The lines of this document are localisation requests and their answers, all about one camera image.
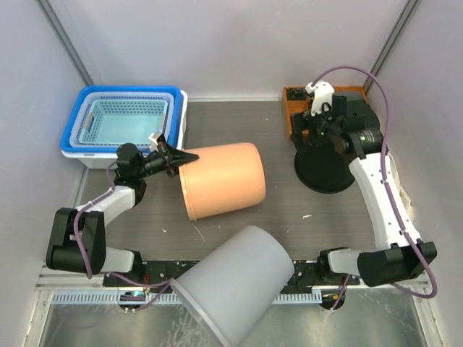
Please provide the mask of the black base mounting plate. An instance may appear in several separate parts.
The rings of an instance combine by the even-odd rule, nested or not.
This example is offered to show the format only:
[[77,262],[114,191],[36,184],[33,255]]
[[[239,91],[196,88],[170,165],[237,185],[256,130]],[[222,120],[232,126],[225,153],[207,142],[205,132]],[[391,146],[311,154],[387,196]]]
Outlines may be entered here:
[[[148,260],[142,262],[137,273],[122,275],[141,284],[157,284],[170,278],[178,278],[198,263],[198,260]],[[338,288],[347,275],[329,273],[322,277],[316,262],[293,260],[294,275],[281,290],[281,294],[308,294],[316,286],[333,286]]]

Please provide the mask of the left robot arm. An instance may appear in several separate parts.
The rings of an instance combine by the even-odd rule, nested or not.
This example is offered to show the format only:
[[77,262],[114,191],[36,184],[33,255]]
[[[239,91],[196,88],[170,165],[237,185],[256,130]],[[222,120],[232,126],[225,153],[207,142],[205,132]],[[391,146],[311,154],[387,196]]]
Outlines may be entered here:
[[56,211],[46,252],[47,268],[82,273],[88,278],[115,274],[128,286],[141,284],[145,277],[141,254],[109,247],[106,227],[141,202],[147,188],[145,178],[162,172],[177,175],[181,166],[198,159],[199,155],[166,142],[147,155],[132,143],[119,146],[109,189],[84,205]]

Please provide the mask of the large black container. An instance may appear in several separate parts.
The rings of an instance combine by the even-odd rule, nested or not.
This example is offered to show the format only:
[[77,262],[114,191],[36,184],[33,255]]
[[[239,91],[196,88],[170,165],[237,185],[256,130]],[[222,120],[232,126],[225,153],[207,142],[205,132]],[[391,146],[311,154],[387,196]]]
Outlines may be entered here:
[[332,144],[311,147],[307,141],[303,148],[296,148],[296,175],[311,190],[323,194],[344,191],[354,182],[349,164],[381,151],[383,134],[380,122],[368,104],[347,106],[344,128],[348,147],[334,147]]

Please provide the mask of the grey plastic container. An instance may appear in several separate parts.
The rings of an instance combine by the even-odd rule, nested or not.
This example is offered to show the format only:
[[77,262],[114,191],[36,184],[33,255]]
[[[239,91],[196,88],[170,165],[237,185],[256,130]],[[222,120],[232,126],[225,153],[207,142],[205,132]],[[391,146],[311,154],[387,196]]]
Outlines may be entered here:
[[217,346],[239,346],[293,275],[282,245],[246,226],[170,285]]

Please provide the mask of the orange plastic container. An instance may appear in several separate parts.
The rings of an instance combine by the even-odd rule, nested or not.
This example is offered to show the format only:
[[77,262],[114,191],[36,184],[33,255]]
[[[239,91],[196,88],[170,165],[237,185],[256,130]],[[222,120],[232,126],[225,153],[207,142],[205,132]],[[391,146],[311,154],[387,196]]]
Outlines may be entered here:
[[252,207],[265,199],[265,173],[254,144],[241,142],[187,152],[199,156],[179,167],[190,220]]

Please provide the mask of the light blue perforated basket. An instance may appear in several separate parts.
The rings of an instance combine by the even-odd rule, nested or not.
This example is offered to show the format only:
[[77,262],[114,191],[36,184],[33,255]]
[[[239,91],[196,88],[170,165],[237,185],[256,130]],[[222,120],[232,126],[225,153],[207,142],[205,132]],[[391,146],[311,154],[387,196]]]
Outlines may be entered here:
[[163,129],[169,103],[153,99],[100,99],[92,103],[78,137],[81,145],[138,146]]

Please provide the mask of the black part in tray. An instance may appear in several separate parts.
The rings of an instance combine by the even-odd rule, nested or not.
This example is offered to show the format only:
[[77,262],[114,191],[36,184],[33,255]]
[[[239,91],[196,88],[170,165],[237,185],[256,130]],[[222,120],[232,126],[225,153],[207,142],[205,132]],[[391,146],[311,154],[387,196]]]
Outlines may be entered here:
[[303,87],[288,87],[286,89],[286,98],[289,101],[306,101],[307,93]]

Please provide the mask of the orange compartment tray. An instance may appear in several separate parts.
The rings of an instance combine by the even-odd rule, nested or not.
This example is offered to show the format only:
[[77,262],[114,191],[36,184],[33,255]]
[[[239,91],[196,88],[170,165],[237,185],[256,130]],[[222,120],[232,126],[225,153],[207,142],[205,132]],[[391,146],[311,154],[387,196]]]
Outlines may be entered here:
[[[302,85],[287,85],[283,86],[282,90],[282,105],[283,105],[283,110],[284,110],[284,119],[285,119],[285,124],[286,124],[286,136],[289,140],[291,140],[291,134],[292,134],[292,127],[291,127],[291,122],[290,122],[290,116],[293,113],[298,113],[298,112],[303,112],[306,111],[310,106],[312,102],[311,97],[307,97],[306,101],[289,101],[286,98],[286,89],[288,87],[303,87]],[[359,92],[365,101],[368,101],[367,96],[365,94],[365,90],[362,86],[358,85],[334,85],[334,90],[336,93],[339,92]]]

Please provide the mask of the cream cloth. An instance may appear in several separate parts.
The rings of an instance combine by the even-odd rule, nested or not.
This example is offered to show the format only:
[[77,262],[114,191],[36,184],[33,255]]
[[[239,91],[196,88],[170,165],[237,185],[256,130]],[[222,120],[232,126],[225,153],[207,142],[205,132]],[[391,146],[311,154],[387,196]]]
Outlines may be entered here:
[[402,203],[405,207],[405,210],[407,211],[409,219],[411,221],[414,221],[415,220],[415,209],[412,205],[412,200],[410,196],[408,195],[407,191],[404,189],[404,187],[401,184],[399,172],[397,170],[395,160],[392,156],[390,156],[390,163],[391,163],[391,173],[394,178],[395,185],[397,189],[399,190],[399,195],[402,199]]

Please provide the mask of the white translucent basket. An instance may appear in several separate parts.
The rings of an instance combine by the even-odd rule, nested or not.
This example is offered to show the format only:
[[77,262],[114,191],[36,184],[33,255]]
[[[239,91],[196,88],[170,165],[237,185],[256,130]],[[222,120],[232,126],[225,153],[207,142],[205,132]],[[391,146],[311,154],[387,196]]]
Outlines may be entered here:
[[83,128],[84,121],[92,103],[96,100],[100,99],[128,99],[128,100],[135,100],[135,99],[153,99],[153,100],[165,100],[169,103],[168,114],[165,118],[163,129],[157,130],[155,132],[161,132],[165,130],[166,125],[169,124],[170,118],[174,111],[174,96],[170,93],[162,93],[162,92],[143,92],[143,91],[104,91],[104,92],[94,92],[88,94],[82,105],[80,106],[79,111],[77,112],[77,116],[75,119],[74,124],[72,125],[71,133],[69,136],[69,144],[72,147],[118,147],[118,146],[96,146],[96,145],[81,145],[78,141],[78,137],[80,132]]

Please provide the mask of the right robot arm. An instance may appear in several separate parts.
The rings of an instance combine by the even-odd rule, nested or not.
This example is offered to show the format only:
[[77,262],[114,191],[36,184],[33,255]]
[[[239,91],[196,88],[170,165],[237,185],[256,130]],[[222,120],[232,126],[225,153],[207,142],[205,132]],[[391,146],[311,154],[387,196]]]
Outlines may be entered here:
[[362,94],[335,93],[320,112],[294,113],[290,121],[299,180],[324,194],[342,192],[357,183],[373,225],[373,250],[342,247],[320,252],[320,281],[332,285],[345,274],[376,287],[422,275],[437,249],[433,242],[422,240],[407,214],[390,158],[381,152],[379,119]]

